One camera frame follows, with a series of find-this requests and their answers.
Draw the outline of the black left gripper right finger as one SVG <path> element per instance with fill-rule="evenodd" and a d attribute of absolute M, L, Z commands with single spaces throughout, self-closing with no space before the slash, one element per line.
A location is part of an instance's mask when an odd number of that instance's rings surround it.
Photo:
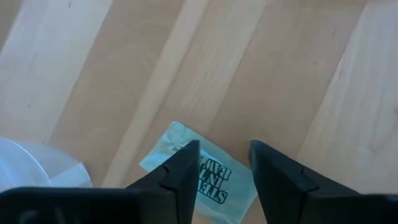
<path fill-rule="evenodd" d="M 358 194 L 260 140 L 250 142 L 249 163 L 268 223 L 299 223 L 311 193 L 321 197 Z"/>

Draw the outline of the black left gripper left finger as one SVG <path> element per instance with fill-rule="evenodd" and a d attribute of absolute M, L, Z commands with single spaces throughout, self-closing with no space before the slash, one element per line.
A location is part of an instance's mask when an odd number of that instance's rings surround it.
<path fill-rule="evenodd" d="M 127 188 L 134 192 L 133 223 L 192 222 L 200 170 L 200 142 L 192 140 Z"/>

